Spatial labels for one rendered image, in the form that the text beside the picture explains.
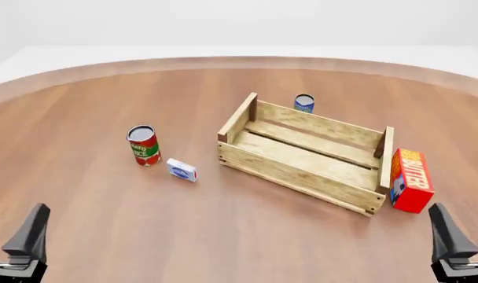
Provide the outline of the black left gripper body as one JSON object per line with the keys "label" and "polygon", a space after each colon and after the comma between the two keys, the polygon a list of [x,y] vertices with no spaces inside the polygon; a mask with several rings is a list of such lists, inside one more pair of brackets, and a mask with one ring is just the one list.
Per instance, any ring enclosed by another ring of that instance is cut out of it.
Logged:
{"label": "black left gripper body", "polygon": [[33,259],[28,263],[0,263],[0,283],[41,283],[47,265]]}

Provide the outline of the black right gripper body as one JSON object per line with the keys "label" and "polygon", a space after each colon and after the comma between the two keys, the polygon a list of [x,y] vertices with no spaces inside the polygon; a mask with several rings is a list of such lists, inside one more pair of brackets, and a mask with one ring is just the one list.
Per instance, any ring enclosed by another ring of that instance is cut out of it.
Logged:
{"label": "black right gripper body", "polygon": [[437,259],[431,264],[439,283],[478,283],[478,262],[469,259]]}

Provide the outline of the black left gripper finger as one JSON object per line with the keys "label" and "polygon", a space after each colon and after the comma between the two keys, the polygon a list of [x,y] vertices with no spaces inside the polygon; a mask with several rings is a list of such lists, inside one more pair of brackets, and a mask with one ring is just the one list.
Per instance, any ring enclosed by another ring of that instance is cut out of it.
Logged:
{"label": "black left gripper finger", "polygon": [[9,255],[9,263],[30,263],[37,260],[46,263],[46,228],[50,217],[50,208],[45,204],[36,204],[25,219],[23,225],[2,246]]}

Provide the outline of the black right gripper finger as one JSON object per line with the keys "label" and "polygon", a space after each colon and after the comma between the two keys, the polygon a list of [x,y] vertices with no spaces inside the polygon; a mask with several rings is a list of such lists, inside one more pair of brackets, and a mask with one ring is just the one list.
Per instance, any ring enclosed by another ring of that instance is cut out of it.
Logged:
{"label": "black right gripper finger", "polygon": [[432,227],[432,262],[441,259],[470,259],[478,247],[467,238],[441,203],[428,210]]}

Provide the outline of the red butter box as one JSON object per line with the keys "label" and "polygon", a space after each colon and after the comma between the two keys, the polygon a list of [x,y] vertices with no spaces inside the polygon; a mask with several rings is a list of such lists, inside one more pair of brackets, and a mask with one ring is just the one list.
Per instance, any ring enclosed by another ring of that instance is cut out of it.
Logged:
{"label": "red butter box", "polygon": [[435,194],[423,153],[397,149],[392,157],[392,207],[419,214]]}

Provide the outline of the wooden slat tray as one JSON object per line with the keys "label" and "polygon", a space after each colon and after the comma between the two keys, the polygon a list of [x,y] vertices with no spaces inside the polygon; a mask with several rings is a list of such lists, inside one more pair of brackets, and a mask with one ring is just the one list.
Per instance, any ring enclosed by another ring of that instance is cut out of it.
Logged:
{"label": "wooden slat tray", "polygon": [[376,131],[249,94],[218,132],[221,164],[374,216],[391,176],[393,127]]}

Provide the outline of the red tomato sauce tin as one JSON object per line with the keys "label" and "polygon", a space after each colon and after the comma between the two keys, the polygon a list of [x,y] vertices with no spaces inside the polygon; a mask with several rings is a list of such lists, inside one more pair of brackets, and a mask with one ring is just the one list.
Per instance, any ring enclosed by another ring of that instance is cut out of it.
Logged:
{"label": "red tomato sauce tin", "polygon": [[150,125],[137,125],[127,132],[127,141],[136,162],[143,167],[150,167],[160,161],[160,147],[156,133]]}

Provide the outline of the small white blue box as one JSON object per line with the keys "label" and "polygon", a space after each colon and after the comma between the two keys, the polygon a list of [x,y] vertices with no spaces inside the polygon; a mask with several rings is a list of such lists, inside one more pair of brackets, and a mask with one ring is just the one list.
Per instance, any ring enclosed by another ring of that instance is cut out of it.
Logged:
{"label": "small white blue box", "polygon": [[191,165],[170,158],[167,160],[167,168],[169,173],[174,176],[190,182],[197,181],[197,169]]}

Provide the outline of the blue tin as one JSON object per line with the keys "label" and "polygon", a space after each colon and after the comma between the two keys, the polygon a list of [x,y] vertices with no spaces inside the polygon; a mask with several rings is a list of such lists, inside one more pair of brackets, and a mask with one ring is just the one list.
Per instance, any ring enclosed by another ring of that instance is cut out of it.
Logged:
{"label": "blue tin", "polygon": [[310,94],[299,94],[296,96],[294,101],[294,109],[312,113],[314,110],[314,98]]}

